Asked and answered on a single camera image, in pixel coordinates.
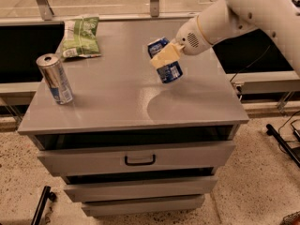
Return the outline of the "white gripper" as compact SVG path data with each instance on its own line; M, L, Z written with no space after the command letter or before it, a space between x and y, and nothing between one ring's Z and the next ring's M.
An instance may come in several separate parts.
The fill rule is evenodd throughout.
M162 68L178 61L182 51L186 55L198 55L211 48L211 44L204 37L198 16L189 19L180 27L175 40L176 42L172 40L150 60L154 68Z

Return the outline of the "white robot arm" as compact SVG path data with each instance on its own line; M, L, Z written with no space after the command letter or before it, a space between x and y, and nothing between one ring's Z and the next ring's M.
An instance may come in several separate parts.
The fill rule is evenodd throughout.
M260 29L300 75L300 14L292 0L217 0L184 23L152 59L162 68L182 54L198 55L227 38Z

